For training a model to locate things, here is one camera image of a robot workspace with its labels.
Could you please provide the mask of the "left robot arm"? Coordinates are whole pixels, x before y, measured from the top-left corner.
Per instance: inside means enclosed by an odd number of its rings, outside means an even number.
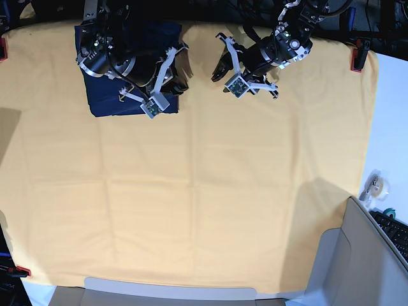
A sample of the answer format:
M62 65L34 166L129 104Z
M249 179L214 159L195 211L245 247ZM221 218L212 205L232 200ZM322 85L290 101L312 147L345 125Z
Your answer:
M219 33L216 38L224 43L225 52L211 81L218 82L232 71L233 76L224 84L224 92L241 98L246 93L255 95L263 90L278 98L278 86L268 81L267 73L305 59L313 46L312 31L329 16L328 1L286 1L270 35L262 38L253 27L244 26L244 33L254 42L249 48Z

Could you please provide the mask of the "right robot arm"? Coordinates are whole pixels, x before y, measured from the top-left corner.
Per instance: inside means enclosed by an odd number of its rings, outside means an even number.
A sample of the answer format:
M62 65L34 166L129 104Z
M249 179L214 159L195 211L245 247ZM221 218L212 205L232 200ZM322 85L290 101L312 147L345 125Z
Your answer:
M94 78L125 81L120 99L164 110L168 95L188 89L175 64L188 49L179 40L180 24L142 19L141 10L129 1L86 1L80 30L76 63Z

